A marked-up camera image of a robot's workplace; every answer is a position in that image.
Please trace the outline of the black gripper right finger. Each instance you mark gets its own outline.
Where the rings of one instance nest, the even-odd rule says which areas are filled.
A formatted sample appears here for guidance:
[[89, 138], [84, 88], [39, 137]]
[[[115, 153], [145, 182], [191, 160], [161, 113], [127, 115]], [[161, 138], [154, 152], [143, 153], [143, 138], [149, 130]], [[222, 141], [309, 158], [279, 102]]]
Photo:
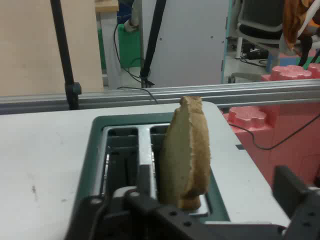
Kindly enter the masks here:
[[320, 191], [311, 190], [287, 166], [275, 167], [272, 194], [290, 223], [284, 240], [320, 238]]

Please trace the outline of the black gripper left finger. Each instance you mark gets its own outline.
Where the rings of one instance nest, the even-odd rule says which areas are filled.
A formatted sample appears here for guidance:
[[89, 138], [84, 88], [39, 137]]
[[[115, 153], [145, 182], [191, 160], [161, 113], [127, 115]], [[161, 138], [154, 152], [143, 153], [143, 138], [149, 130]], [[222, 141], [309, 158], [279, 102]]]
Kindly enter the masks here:
[[149, 165], [138, 169], [137, 185], [110, 200], [88, 196], [78, 206], [67, 240], [204, 240], [206, 226], [150, 194]]

